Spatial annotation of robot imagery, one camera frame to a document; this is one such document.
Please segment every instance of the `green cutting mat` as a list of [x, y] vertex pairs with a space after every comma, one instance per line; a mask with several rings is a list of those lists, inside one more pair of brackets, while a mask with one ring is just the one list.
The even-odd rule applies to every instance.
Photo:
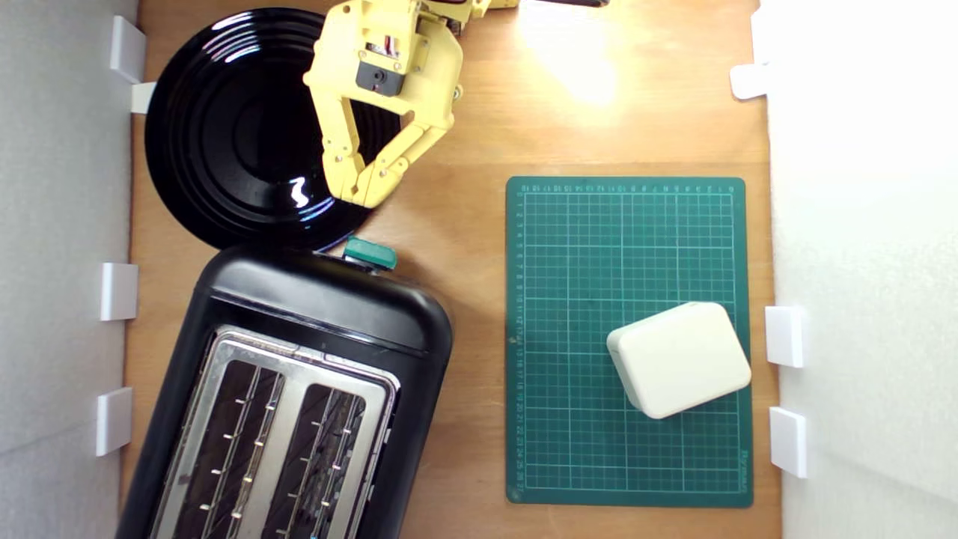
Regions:
[[739, 178], [509, 182], [507, 495], [525, 504], [752, 504], [751, 389], [654, 420], [605, 348], [687, 301], [728, 311], [750, 356]]

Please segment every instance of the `black plate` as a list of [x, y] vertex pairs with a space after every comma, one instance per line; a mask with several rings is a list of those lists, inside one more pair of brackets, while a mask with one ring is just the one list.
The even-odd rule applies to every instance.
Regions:
[[[149, 172], [176, 219], [216, 248], [248, 241], [323, 250], [370, 210], [334, 199], [303, 75], [325, 17], [266, 8], [210, 25], [157, 80]], [[366, 162], [399, 132], [393, 112], [353, 103]]]

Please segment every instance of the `wooden table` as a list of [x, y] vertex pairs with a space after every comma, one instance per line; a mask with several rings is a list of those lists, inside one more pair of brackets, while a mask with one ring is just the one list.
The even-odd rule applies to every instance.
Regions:
[[[456, 344], [403, 528], [408, 538], [774, 538], [781, 485], [769, 464], [764, 360], [772, 302], [764, 103], [737, 103], [728, 70], [751, 59], [757, 0], [612, 0], [601, 10], [523, 0], [462, 38], [457, 125], [414, 165], [363, 229], [452, 299]], [[194, 32], [253, 0], [142, 0], [148, 80]], [[324, 12], [332, 2], [286, 5]], [[125, 382], [135, 389], [124, 490], [142, 446], [190, 291], [214, 251], [157, 197], [133, 129], [132, 262], [141, 311], [129, 322]], [[732, 175], [748, 186], [754, 366], [755, 504], [745, 510], [513, 505], [505, 497], [504, 189], [513, 175]]]

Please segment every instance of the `white wall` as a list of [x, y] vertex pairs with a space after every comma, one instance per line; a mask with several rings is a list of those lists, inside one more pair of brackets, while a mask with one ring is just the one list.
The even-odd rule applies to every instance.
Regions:
[[94, 457], [124, 326], [100, 263], [129, 245], [129, 85], [112, 16], [136, 0], [0, 0], [0, 537], [112, 537], [120, 461]]
[[785, 537], [958, 537], [956, 6], [764, 5], [776, 301], [810, 331], [780, 370], [810, 436]]

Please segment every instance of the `robotic arm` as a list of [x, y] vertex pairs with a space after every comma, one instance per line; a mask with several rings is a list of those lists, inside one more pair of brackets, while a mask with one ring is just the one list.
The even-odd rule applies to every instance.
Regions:
[[[546, 0], [600, 7], [608, 0]], [[463, 52], [456, 40], [471, 18], [518, 0], [347, 0], [326, 16], [309, 87], [323, 132], [323, 169], [337, 199], [368, 208], [393, 192], [417, 159], [450, 129], [462, 96]], [[351, 100], [398, 115], [408, 124], [366, 163]]]

